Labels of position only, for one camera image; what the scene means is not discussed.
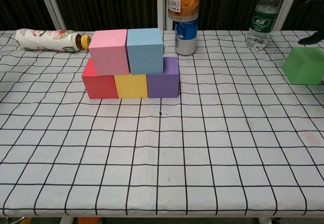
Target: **green cube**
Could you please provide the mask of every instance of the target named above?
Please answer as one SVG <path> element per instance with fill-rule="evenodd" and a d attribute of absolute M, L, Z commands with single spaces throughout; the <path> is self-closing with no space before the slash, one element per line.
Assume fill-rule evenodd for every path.
<path fill-rule="evenodd" d="M 282 69 L 291 84 L 318 85 L 324 77 L 324 50 L 292 48 Z"/>

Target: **stacked blocks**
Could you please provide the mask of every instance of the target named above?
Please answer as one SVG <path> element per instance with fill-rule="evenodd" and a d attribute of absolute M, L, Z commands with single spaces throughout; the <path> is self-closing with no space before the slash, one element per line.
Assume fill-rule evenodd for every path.
<path fill-rule="evenodd" d="M 164 57 L 164 72 L 147 75 L 150 98 L 177 98 L 179 91 L 179 67 L 177 57 Z"/>
<path fill-rule="evenodd" d="M 127 29 L 96 31 L 89 46 L 98 76 L 129 74 Z"/>
<path fill-rule="evenodd" d="M 163 58 L 158 28 L 96 31 L 89 51 L 82 79 L 90 99 L 178 96 L 178 59 Z"/>
<path fill-rule="evenodd" d="M 127 52 L 133 75 L 163 73 L 163 41 L 160 29 L 129 29 Z"/>

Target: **can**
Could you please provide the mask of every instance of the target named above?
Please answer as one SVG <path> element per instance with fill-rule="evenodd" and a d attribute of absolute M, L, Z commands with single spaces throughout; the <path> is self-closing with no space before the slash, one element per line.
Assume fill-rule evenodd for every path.
<path fill-rule="evenodd" d="M 190 22 L 176 22 L 175 49 L 180 55 L 189 56 L 196 51 L 197 19 Z"/>

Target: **water bottle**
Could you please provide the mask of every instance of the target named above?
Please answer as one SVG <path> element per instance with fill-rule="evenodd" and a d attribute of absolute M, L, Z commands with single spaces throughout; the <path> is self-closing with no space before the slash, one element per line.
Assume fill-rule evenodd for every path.
<path fill-rule="evenodd" d="M 267 45 L 282 2 L 283 0 L 258 0 L 247 35 L 249 49 L 260 51 Z"/>

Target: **cube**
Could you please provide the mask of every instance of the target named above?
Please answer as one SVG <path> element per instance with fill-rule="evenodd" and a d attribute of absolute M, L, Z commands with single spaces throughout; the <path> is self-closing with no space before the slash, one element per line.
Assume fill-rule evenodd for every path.
<path fill-rule="evenodd" d="M 163 73 L 163 40 L 159 28 L 129 29 L 127 53 L 131 73 Z"/>
<path fill-rule="evenodd" d="M 98 76 L 128 75 L 127 29 L 95 31 L 89 51 Z"/>
<path fill-rule="evenodd" d="M 317 85 L 324 77 L 324 51 L 320 48 L 292 48 L 282 69 L 291 84 Z"/>
<path fill-rule="evenodd" d="M 114 78 L 119 98 L 147 98 L 146 75 L 115 75 Z"/>
<path fill-rule="evenodd" d="M 147 75 L 149 98 L 177 98 L 179 67 L 177 57 L 164 57 L 164 72 Z"/>
<path fill-rule="evenodd" d="M 88 59 L 82 80 L 90 99 L 118 99 L 113 76 L 98 76 L 92 59 Z"/>

